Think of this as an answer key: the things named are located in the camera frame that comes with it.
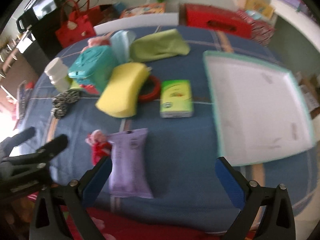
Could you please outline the light blue face mask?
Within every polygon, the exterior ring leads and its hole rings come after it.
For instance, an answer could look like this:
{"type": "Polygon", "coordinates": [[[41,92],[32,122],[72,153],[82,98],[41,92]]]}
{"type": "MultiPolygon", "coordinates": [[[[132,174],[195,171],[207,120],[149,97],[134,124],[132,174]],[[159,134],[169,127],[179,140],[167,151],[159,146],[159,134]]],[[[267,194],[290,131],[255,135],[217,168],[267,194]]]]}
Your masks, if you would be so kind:
{"type": "Polygon", "coordinates": [[[111,38],[111,48],[119,64],[130,61],[130,46],[136,39],[136,34],[131,30],[120,30],[111,38]]]}

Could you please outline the blue plaid tablecloth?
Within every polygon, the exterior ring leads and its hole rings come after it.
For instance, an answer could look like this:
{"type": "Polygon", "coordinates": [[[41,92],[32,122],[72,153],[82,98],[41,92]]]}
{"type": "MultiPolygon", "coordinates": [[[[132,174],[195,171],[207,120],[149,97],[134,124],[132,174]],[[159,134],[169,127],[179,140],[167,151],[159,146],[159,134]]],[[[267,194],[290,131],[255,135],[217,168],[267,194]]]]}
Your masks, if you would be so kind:
{"type": "MultiPolygon", "coordinates": [[[[176,27],[189,43],[187,56],[150,62],[152,74],[161,81],[186,79],[191,83],[194,114],[191,118],[162,119],[159,101],[139,105],[129,129],[148,128],[144,158],[146,178],[153,199],[123,198],[116,211],[143,220],[178,223],[206,232],[226,231],[239,210],[235,209],[215,175],[217,137],[209,88],[203,64],[203,52],[223,50],[223,42],[214,31],[176,27]]],[[[226,34],[237,54],[283,65],[280,57],[250,40],[226,34]]],[[[20,153],[31,153],[48,137],[52,98],[57,91],[43,74],[28,103],[20,129],[36,128],[36,135],[20,146],[20,153]]],[[[68,148],[51,161],[50,172],[58,184],[80,179],[92,168],[91,149],[85,138],[96,129],[106,133],[120,131],[121,119],[110,117],[95,107],[97,97],[84,94],[67,115],[57,122],[54,135],[66,134],[68,148]]],[[[304,211],[316,194],[318,182],[316,149],[263,164],[267,187],[286,185],[295,217],[304,211]]]]}

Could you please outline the lime green cloth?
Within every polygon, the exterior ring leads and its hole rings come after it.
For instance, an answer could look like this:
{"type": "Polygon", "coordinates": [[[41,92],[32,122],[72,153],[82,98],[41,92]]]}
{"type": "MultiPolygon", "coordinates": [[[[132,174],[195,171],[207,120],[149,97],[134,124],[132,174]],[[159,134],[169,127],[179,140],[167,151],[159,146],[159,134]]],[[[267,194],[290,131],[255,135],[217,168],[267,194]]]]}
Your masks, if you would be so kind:
{"type": "Polygon", "coordinates": [[[177,29],[169,29],[143,36],[130,46],[130,58],[134,62],[151,62],[175,56],[186,56],[189,44],[177,29]]]}

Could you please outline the teal-rimmed white box tray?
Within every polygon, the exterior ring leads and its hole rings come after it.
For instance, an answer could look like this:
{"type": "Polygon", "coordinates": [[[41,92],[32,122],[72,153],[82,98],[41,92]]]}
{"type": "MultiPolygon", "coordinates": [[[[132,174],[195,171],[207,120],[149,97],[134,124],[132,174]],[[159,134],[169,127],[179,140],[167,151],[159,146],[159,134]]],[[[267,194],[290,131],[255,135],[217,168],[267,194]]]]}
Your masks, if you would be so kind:
{"type": "Polygon", "coordinates": [[[287,158],[316,145],[302,91],[286,68],[254,57],[203,55],[218,153],[233,166],[287,158]]]}

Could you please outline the water bottle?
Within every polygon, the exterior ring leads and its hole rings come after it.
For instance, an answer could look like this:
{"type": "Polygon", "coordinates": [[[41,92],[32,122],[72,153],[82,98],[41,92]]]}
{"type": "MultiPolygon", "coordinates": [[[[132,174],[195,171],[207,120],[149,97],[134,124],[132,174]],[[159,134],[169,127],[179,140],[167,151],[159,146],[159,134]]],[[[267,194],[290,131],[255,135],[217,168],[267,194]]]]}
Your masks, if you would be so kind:
{"type": "Polygon", "coordinates": [[[123,2],[121,2],[120,0],[111,0],[114,9],[116,10],[116,12],[121,15],[121,13],[126,9],[126,6],[123,2]]]}

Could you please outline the red felt handbag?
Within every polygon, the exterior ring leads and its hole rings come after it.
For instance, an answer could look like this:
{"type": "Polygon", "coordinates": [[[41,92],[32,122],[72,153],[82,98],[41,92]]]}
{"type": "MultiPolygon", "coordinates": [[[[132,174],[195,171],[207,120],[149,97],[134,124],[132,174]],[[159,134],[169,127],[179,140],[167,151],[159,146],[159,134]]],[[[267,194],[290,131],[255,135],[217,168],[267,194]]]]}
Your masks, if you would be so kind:
{"type": "Polygon", "coordinates": [[[89,5],[85,11],[81,11],[78,1],[67,0],[63,3],[60,14],[60,28],[55,32],[56,38],[62,48],[96,35],[89,13],[89,5]],[[62,17],[65,12],[64,8],[68,3],[72,3],[73,11],[69,14],[67,20],[64,21],[62,17]]]}

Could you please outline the purple wipes pack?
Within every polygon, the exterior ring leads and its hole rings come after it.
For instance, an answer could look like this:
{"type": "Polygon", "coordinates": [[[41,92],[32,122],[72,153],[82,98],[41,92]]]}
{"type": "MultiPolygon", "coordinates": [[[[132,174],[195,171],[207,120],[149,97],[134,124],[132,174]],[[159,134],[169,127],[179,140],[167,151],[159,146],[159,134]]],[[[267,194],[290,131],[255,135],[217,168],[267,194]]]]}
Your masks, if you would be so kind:
{"type": "Polygon", "coordinates": [[[109,136],[112,144],[112,172],[109,177],[111,195],[119,198],[153,198],[145,175],[144,149],[147,136],[147,128],[109,136]]]}

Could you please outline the red cardboard box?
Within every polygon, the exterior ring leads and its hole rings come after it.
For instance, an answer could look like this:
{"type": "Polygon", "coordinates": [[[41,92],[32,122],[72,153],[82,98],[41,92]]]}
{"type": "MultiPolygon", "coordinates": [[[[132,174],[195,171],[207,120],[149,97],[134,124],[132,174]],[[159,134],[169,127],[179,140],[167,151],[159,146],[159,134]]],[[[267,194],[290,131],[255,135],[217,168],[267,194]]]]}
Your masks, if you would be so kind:
{"type": "Polygon", "coordinates": [[[251,25],[244,21],[236,12],[202,4],[186,3],[184,7],[187,26],[219,30],[251,39],[251,25]]]}

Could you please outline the pink red plush toy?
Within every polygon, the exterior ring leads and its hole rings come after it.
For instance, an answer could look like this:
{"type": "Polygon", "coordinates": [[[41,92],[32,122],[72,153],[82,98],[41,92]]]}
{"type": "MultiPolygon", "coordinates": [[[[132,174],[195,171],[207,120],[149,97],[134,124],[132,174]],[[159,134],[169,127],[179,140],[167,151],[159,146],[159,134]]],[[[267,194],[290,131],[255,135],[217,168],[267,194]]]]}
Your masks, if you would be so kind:
{"type": "Polygon", "coordinates": [[[87,136],[85,142],[91,147],[92,164],[96,165],[102,157],[110,157],[112,144],[108,141],[108,137],[97,129],[87,136]]]}

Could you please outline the teal plastic toy case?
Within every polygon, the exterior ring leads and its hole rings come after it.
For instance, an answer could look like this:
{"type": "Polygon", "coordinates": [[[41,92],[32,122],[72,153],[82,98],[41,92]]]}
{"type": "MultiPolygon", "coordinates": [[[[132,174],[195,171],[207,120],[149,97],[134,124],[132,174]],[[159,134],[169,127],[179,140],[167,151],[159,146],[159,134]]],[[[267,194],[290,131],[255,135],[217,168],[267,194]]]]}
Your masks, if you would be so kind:
{"type": "Polygon", "coordinates": [[[101,94],[118,65],[111,46],[95,46],[82,52],[68,69],[68,76],[91,94],[101,94]]]}

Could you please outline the white pill bottle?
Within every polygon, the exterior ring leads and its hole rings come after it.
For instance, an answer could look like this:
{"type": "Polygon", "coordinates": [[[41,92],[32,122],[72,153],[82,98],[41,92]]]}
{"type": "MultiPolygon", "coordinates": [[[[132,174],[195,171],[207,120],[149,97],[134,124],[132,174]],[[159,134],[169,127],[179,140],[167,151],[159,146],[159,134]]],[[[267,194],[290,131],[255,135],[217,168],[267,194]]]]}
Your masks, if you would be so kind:
{"type": "Polygon", "coordinates": [[[59,92],[69,90],[72,80],[68,76],[68,67],[59,57],[54,58],[47,64],[44,73],[59,92]]]}

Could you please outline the leopard print scrunchie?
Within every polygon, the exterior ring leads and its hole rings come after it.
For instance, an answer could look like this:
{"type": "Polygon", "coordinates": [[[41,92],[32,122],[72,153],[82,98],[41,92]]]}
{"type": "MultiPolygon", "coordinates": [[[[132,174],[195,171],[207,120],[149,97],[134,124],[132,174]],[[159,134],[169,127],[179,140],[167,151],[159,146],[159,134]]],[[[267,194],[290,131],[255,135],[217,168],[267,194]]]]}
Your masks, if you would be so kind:
{"type": "Polygon", "coordinates": [[[58,94],[52,99],[52,116],[56,119],[63,118],[67,114],[69,105],[79,101],[80,98],[81,93],[77,89],[69,89],[58,94]]]}

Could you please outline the pink white wavy towel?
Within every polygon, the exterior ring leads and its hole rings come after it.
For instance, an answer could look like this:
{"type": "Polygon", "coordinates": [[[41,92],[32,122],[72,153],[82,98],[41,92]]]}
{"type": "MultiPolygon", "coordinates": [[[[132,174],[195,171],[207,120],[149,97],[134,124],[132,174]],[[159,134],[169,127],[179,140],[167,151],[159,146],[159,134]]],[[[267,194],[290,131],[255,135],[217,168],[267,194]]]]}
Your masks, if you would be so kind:
{"type": "Polygon", "coordinates": [[[97,36],[90,38],[87,41],[87,46],[82,49],[82,53],[88,48],[97,47],[97,46],[109,46],[111,44],[110,39],[107,36],[97,36]]]}

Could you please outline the yellow sponge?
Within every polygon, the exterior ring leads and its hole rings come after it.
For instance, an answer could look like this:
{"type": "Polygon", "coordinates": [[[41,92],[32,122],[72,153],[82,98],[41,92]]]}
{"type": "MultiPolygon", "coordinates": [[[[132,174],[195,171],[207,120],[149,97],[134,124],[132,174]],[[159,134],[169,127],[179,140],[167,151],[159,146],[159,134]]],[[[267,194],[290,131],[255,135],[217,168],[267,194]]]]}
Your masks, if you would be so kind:
{"type": "Polygon", "coordinates": [[[114,118],[136,115],[140,90],[150,71],[143,63],[125,63],[114,68],[109,82],[95,106],[114,118]]]}

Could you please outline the green tissue pack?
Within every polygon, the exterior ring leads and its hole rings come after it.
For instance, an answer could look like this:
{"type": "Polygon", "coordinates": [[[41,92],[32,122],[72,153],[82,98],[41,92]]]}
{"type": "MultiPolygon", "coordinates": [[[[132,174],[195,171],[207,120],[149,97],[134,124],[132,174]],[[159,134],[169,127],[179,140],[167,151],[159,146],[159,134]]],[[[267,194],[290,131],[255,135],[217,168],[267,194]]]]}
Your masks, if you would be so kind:
{"type": "Polygon", "coordinates": [[[189,80],[166,80],[161,83],[161,118],[188,118],[193,115],[193,112],[189,80]]]}

